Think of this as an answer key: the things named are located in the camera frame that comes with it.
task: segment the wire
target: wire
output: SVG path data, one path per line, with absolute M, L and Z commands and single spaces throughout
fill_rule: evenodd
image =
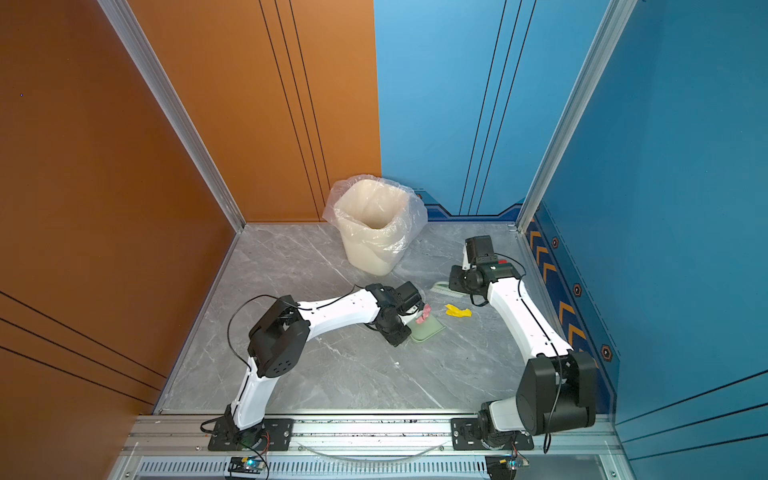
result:
M 295 309 L 298 309 L 298 310 L 304 310 L 304 311 L 310 311 L 310 310 L 319 310 L 319 309 L 321 309 L 321 308 L 325 308 L 325 307 L 327 307 L 327 306 L 333 305 L 334 303 L 338 302 L 338 301 L 339 301 L 339 300 L 341 300 L 342 298 L 345 298 L 345 297 L 347 297 L 347 296 L 350 296 L 350 295 L 352 295 L 352 294 L 355 292 L 355 286 L 353 286 L 353 287 L 352 287 L 352 289 L 349 291 L 349 293 L 347 293 L 346 295 L 340 296 L 339 298 L 337 298 L 337 299 L 335 299 L 335 300 L 333 300 L 333 301 L 331 301 L 331 302 L 328 302 L 328 303 L 326 303 L 325 305 L 321 305 L 321 306 L 318 306 L 316 309 L 311 309 L 311 308 L 303 308 L 303 307 L 301 307 L 301 306 L 298 306 L 298 305 L 293 305 L 292 303 L 288 303 L 288 302 L 286 302 L 285 300 L 283 300 L 283 303 L 285 303 L 287 306 L 291 306 L 291 307 L 293 307 L 293 308 L 295 308 Z M 278 296 L 270 295 L 270 294 L 268 294 L 268 293 L 262 293 L 261 295 L 256 295 L 255 297 L 253 297 L 253 298 L 249 298 L 248 300 L 246 300 L 245 302 L 243 302 L 243 304 L 242 304 L 242 305 L 238 306 L 238 307 L 237 307 L 237 310 L 235 310 L 235 313 L 233 313 L 233 314 L 232 314 L 232 316 L 230 317 L 230 321 L 229 321 L 229 322 L 227 322 L 227 344 L 230 346 L 230 350 L 232 350 L 232 353 L 234 353 L 234 355 L 235 355 L 235 356 L 236 356 L 236 357 L 237 357 L 237 358 L 238 358 L 238 359 L 239 359 L 239 360 L 240 360 L 242 363 L 244 363 L 246 367 L 248 367 L 248 371 L 249 371 L 249 372 L 251 371 L 250 365 L 248 364 L 248 362 L 247 362 L 247 361 L 246 361 L 246 360 L 245 360 L 243 357 L 241 357 L 240 355 L 238 355 L 238 354 L 237 354 L 237 352 L 235 351 L 234 347 L 232 346 L 232 339 L 230 338 L 230 328 L 231 328 L 231 326 L 232 326 L 232 320 L 234 320 L 234 319 L 235 319 L 235 316 L 236 316 L 236 315 L 237 315 L 237 314 L 238 314 L 238 313 L 239 313 L 239 312 L 240 312 L 240 311 L 243 309 L 243 307 L 245 307 L 245 306 L 246 306 L 248 303 L 251 303 L 251 302 L 253 302 L 254 300 L 257 300 L 257 299 L 259 299 L 259 298 L 263 298 L 263 297 L 267 297 L 267 298 L 271 298 L 271 299 L 275 299 L 275 300 L 280 300 L 280 298 L 279 298 Z
M 525 460 L 525 461 L 526 461 L 526 462 L 527 462 L 529 465 L 531 464 L 531 461 L 530 461 L 530 460 L 528 460 L 527 458 L 525 458 L 525 455 L 523 455 L 523 454 L 521 454 L 520 452 L 518 452 L 518 447 L 515 445 L 515 442 L 514 442 L 514 440 L 512 441 L 512 448 L 514 448 L 514 449 L 515 449 L 515 456 L 514 456 L 514 457 L 512 457 L 512 461 L 514 461 L 514 460 L 517 460 L 517 458 L 518 458 L 518 457 L 520 457 L 520 458 L 522 458 L 523 460 Z M 514 476 L 513 476 L 513 474 L 512 474 L 512 472 L 511 472 L 511 471 L 509 472 L 509 478 L 510 478 L 510 480 L 512 480 L 512 479 L 514 478 Z
M 216 422 L 216 421 L 217 421 L 218 419 L 220 419 L 220 418 L 221 418 L 221 417 L 216 417 L 215 419 L 206 420 L 205 422 L 201 423 L 201 424 L 200 424 L 200 431 L 201 431 L 202 433 L 208 433 L 208 434 L 211 434 L 211 435 L 213 435 L 213 434 L 214 434 L 214 431 L 213 431 L 213 430 L 209 430 L 209 429 L 206 429 L 206 428 L 205 428 L 205 425 L 208 425 L 209 423 L 213 423 L 213 422 Z
M 488 305 L 488 300 L 485 300 L 483 303 L 475 303 L 475 295 L 481 295 L 480 293 L 470 293 L 469 294 L 469 301 L 472 302 L 472 305 L 474 306 L 486 306 Z
M 258 456 L 259 456 L 259 458 L 261 459 L 261 461 L 262 461 L 262 462 L 264 462 L 264 465 L 266 466 L 266 478 L 265 478 L 264 480 L 270 480 L 270 464 L 269 464 L 269 463 L 266 463 L 266 460 L 264 459 L 264 457 L 263 457 L 263 456 L 262 456 L 262 455 L 259 453 L 259 451 L 258 451 L 258 450 L 254 449 L 254 448 L 253 448 L 253 446 L 250 446 L 250 447 L 249 447 L 249 446 L 245 445 L 245 444 L 244 444 L 244 443 L 242 443 L 242 442 L 241 442 L 240 444 L 241 444 L 243 447 L 245 447 L 246 449 L 249 449 L 251 452 L 253 452 L 253 453 L 255 453 L 256 455 L 258 455 Z
M 237 354 L 237 352 L 235 351 L 235 347 L 232 346 L 232 339 L 230 338 L 230 327 L 232 326 L 232 320 L 235 319 L 235 316 L 243 309 L 244 306 L 246 306 L 248 303 L 253 302 L 254 300 L 257 300 L 259 298 L 263 298 L 265 296 L 269 297 L 269 298 L 274 298 L 275 300 L 280 300 L 280 298 L 278 298 L 278 297 L 276 297 L 274 295 L 266 294 L 266 293 L 263 293 L 261 295 L 257 295 L 257 296 L 255 296 L 253 298 L 249 298 L 248 300 L 243 302 L 242 305 L 237 307 L 237 310 L 235 310 L 235 313 L 233 313 L 232 316 L 230 317 L 230 321 L 227 322 L 227 344 L 230 346 L 230 350 L 232 350 L 232 353 L 234 353 L 234 355 L 237 357 L 237 359 L 240 360 L 242 363 L 245 363 L 245 366 L 248 367 L 248 371 L 249 372 L 251 371 L 250 365 L 248 364 L 248 362 L 246 362 L 246 360 L 243 357 L 241 357 L 240 355 Z
M 312 448 L 310 448 L 310 447 L 308 447 L 306 445 L 302 445 L 302 444 L 299 444 L 299 447 L 303 448 L 304 450 L 307 450 L 308 452 L 312 452 L 315 455 L 318 455 L 318 456 L 321 456 L 321 457 L 325 457 L 325 458 L 331 459 L 331 460 L 333 460 L 335 462 L 343 463 L 343 464 L 348 464 L 348 465 L 371 465 L 371 464 L 397 465 L 397 464 L 400 464 L 400 463 L 413 462 L 417 458 L 422 457 L 422 456 L 430 453 L 432 450 L 439 449 L 444 444 L 445 443 L 443 442 L 443 443 L 435 445 L 433 447 L 429 447 L 426 450 L 422 450 L 419 453 L 415 453 L 414 455 L 409 455 L 409 456 L 406 456 L 406 457 L 393 458 L 391 460 L 378 460 L 378 459 L 367 460 L 367 459 L 364 459 L 364 458 L 342 457 L 342 456 L 338 456 L 338 455 L 330 455 L 330 454 L 327 454 L 327 453 L 319 452 L 319 451 L 317 451 L 315 449 L 312 449 Z
M 516 264 L 518 264 L 518 265 L 520 266 L 520 268 L 522 268 L 522 269 L 523 269 L 523 275 L 522 275 L 522 276 L 525 276 L 525 267 L 523 266 L 523 264 L 522 264 L 522 263 L 518 262 L 517 260 L 515 260 L 515 259 L 514 259 L 514 258 L 512 258 L 512 257 L 507 257 L 507 256 L 506 256 L 506 255 L 504 255 L 503 253 L 496 253 L 496 252 L 494 252 L 494 255 L 498 255 L 498 256 L 500 256 L 500 257 L 504 257 L 505 259 L 507 259 L 507 260 L 512 260 L 513 262 L 515 262 Z
M 261 455 L 266 455 L 266 453 L 270 450 L 270 432 L 267 430 L 266 432 L 266 447 L 264 447 L 264 451 L 261 452 Z
M 525 305 L 525 309 L 528 311 L 528 313 L 531 314 L 531 316 L 533 317 L 533 320 L 536 322 L 536 325 L 538 325 L 538 328 L 541 329 L 541 332 L 544 333 L 544 336 L 547 337 L 547 340 L 549 340 L 549 344 L 551 345 L 552 349 L 554 350 L 554 355 L 558 358 L 558 368 L 560 370 L 560 372 L 559 372 L 559 375 L 560 375 L 560 379 L 559 380 L 560 381 L 558 382 L 558 392 L 554 396 L 554 402 L 552 403 L 552 410 L 550 410 L 550 412 L 549 412 L 547 428 L 545 429 L 545 434 L 544 434 L 544 444 L 543 444 L 542 447 L 544 449 L 544 453 L 546 454 L 547 452 L 549 452 L 549 447 L 552 445 L 552 434 L 550 432 L 546 432 L 546 431 L 550 430 L 551 427 L 552 427 L 552 415 L 554 415 L 554 408 L 558 404 L 558 400 L 560 399 L 560 391 L 563 388 L 563 361 L 560 359 L 560 354 L 558 353 L 558 349 L 556 349 L 554 347 L 554 342 L 552 341 L 551 338 L 549 338 L 549 335 L 547 335 L 546 330 L 544 330 L 544 327 L 541 326 L 541 324 L 538 322 L 538 319 L 536 318 L 536 315 L 533 314 L 533 312 L 531 311 L 530 307 L 528 307 L 528 304 L 523 299 L 523 296 L 520 293 L 520 285 L 522 284 L 522 281 L 523 281 L 523 278 L 520 277 L 520 279 L 518 280 L 518 296 L 520 297 L 520 301 L 523 302 L 523 305 Z
M 336 300 L 333 300 L 333 301 L 331 301 L 331 302 L 328 302 L 328 303 L 326 303 L 325 305 L 321 305 L 321 306 L 318 306 L 318 307 L 317 307 L 317 309 L 318 309 L 318 310 L 320 310 L 321 308 L 325 308 L 325 307 L 327 307 L 327 306 L 331 306 L 331 305 L 333 305 L 334 303 L 338 302 L 339 300 L 341 300 L 341 299 L 343 299 L 343 298 L 346 298 L 346 297 L 348 297 L 348 296 L 352 295 L 353 293 L 355 293 L 355 286 L 353 286 L 353 287 L 352 287 L 352 289 L 349 291 L 349 293 L 347 293 L 346 295 L 342 295 L 342 296 L 340 296 L 339 298 L 337 298 Z

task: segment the pink object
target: pink object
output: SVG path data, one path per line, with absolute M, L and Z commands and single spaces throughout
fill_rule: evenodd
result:
M 416 319 L 416 323 L 421 325 L 424 323 L 424 320 L 429 318 L 429 314 L 432 313 L 432 308 L 429 306 L 428 303 L 424 305 L 424 311 L 422 311 L 422 315 Z

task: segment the orange wall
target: orange wall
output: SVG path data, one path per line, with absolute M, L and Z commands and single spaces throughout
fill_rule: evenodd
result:
M 97 2 L 3 2 L 0 45 L 0 462 L 103 478 L 233 231 Z
M 372 0 L 129 3 L 247 221 L 381 175 Z

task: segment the vent grille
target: vent grille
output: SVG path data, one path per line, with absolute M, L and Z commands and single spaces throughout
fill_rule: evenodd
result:
M 333 460 L 289 460 L 269 462 L 270 472 L 280 476 L 295 475 L 385 475 L 385 474 L 468 474 L 485 473 L 485 461 L 475 460 L 417 460 L 410 463 L 334 462 Z
M 229 457 L 195 459 L 194 457 L 144 457 L 139 465 L 139 478 L 217 477 L 227 473 Z
M 230 457 L 150 457 L 145 456 L 137 477 L 151 478 L 225 478 Z M 383 478 L 456 477 L 487 478 L 485 459 L 480 455 L 460 455 L 421 458 L 413 462 L 354 462 L 334 461 L 316 456 L 275 455 L 269 458 L 270 480 L 278 478 Z M 242 475 L 260 478 L 265 475 Z

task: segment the marble floor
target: marble floor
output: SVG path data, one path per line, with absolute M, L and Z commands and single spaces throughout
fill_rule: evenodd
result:
M 468 297 L 430 290 L 447 281 L 460 264 L 465 238 L 489 234 L 495 250 L 519 259 L 536 272 L 504 223 L 428 223 L 395 269 L 376 277 L 346 260 L 336 229 L 327 224 L 249 224 L 240 235 L 207 311 L 191 339 L 177 374 L 163 391 L 157 411 L 222 411 L 236 395 L 245 366 L 227 346 L 227 321 L 245 300 L 260 293 L 323 300 L 349 292 L 354 283 L 399 286 L 411 280 L 445 329 L 416 343 L 391 347 L 378 332 L 348 326 L 310 340 L 298 365 L 277 383 L 267 413 L 299 409 L 457 409 L 477 411 L 488 400 L 515 394 L 524 364 L 502 318 L 490 306 L 477 308 Z M 541 277 L 526 285 L 556 328 Z M 234 348 L 245 355 L 251 326 L 271 305 L 256 300 L 232 323 Z M 445 314 L 446 303 L 470 308 L 472 317 Z

